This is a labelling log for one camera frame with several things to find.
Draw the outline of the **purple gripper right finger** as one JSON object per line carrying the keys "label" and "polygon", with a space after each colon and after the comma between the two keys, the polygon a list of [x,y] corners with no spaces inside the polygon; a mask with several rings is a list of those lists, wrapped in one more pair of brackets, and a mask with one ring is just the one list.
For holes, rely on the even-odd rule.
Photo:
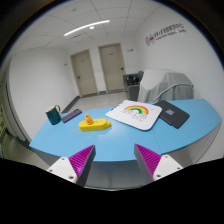
{"label": "purple gripper right finger", "polygon": [[182,169],[182,166],[168,154],[159,155],[139,144],[134,145],[134,155],[145,184]]}

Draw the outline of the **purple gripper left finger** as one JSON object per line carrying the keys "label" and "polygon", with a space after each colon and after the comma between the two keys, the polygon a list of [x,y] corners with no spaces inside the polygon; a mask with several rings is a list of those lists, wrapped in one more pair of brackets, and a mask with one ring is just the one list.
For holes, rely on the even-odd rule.
{"label": "purple gripper left finger", "polygon": [[47,171],[84,187],[95,155],[95,146],[91,145],[69,158],[60,157]]}

